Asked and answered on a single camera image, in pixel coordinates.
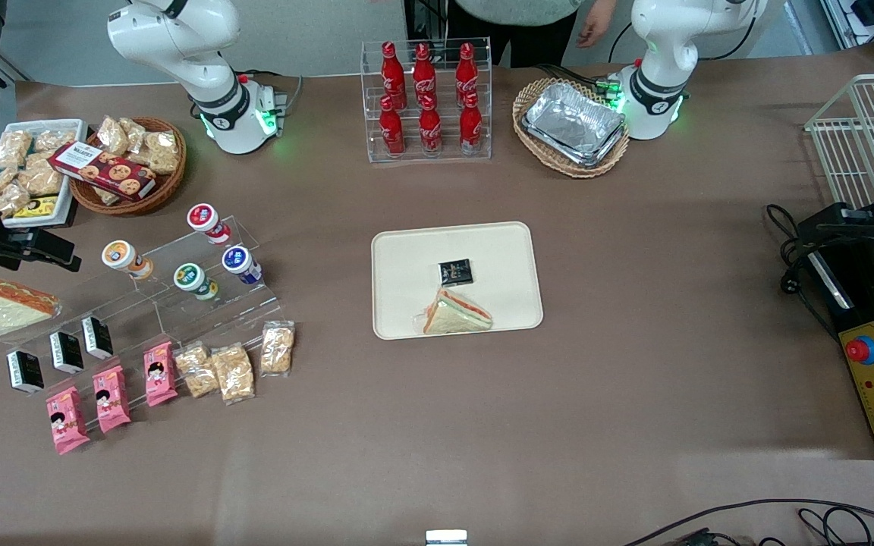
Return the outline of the bare person hand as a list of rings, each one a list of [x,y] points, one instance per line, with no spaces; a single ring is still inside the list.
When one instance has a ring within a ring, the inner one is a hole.
[[[588,49],[607,33],[611,18],[615,14],[617,0],[595,0],[586,14],[585,22],[576,41],[579,49]]]

